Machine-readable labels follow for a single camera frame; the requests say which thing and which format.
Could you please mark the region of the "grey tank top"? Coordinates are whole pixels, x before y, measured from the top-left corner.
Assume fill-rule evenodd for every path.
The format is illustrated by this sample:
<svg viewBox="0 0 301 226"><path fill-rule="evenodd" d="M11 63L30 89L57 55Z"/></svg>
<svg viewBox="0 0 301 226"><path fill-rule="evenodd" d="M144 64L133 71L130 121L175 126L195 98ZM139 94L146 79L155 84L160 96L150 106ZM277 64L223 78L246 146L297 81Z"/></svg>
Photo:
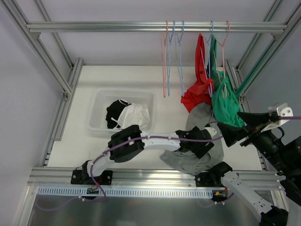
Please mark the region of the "grey tank top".
<svg viewBox="0 0 301 226"><path fill-rule="evenodd" d="M203 129L207 123L215 120L212 107L203 102L191 110L185 129L191 130L195 126ZM198 158L192 151L183 153L178 150L173 152L166 150L160 156L160 159L172 169L191 175L197 175L215 166L222 162L223 158L224 152L220 139L214 142L214 146L202 158Z"/></svg>

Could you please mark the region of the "white tank top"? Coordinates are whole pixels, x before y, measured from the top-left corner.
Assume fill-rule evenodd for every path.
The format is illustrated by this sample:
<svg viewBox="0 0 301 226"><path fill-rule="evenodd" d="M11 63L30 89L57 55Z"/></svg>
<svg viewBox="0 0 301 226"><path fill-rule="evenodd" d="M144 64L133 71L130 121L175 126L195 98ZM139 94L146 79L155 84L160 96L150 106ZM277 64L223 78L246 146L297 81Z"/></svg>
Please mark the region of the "white tank top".
<svg viewBox="0 0 301 226"><path fill-rule="evenodd" d="M110 117L110 120L117 123L114 129L125 129L132 125L144 129L150 123L149 109L147 105L131 103L121 111L117 119Z"/></svg>

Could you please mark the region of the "black tank top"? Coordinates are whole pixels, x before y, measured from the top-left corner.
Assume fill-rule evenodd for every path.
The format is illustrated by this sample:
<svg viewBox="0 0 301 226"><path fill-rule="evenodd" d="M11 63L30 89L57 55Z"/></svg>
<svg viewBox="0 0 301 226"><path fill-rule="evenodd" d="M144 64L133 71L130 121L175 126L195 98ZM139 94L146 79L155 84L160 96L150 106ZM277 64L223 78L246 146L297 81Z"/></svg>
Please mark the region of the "black tank top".
<svg viewBox="0 0 301 226"><path fill-rule="evenodd" d="M107 122L107 128L109 129L121 128L118 119L121 113L123 112L123 110L129 105L131 105L130 102L127 102L123 99L118 99L106 108L107 114L105 119Z"/></svg>

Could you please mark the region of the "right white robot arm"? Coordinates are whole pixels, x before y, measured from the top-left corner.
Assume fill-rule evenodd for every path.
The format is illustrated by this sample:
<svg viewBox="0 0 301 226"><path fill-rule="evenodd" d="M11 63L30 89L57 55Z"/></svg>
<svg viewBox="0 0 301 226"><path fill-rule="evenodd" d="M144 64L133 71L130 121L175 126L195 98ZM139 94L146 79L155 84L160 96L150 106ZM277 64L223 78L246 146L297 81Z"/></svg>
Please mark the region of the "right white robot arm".
<svg viewBox="0 0 301 226"><path fill-rule="evenodd" d="M221 162L212 167L205 178L214 186L229 189L257 218L261 226L299 226L301 224L301 138L283 144L273 129L285 132L282 126L299 120L290 107L280 107L267 113L238 112L244 121L243 127L234 127L222 122L217 126L225 144L230 147L240 141L246 147L253 145L273 166L276 174L252 173L246 177L230 165ZM262 197L259 190L283 191L288 199L281 208Z"/></svg>

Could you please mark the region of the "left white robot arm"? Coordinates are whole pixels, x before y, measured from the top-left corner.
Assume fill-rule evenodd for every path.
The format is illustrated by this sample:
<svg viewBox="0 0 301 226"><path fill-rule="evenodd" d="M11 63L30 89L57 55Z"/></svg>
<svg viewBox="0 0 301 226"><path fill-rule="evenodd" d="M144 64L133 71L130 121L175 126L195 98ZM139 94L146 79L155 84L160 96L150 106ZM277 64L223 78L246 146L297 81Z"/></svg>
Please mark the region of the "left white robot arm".
<svg viewBox="0 0 301 226"><path fill-rule="evenodd" d="M221 136L217 136L216 129L208 124L202 130L194 127L166 135L145 132L138 125L132 125L113 134L106 149L97 158L83 163L80 184L100 185L105 180L102 173L113 163L130 161L144 150L192 152L200 159L214 147L214 141L219 139Z"/></svg>

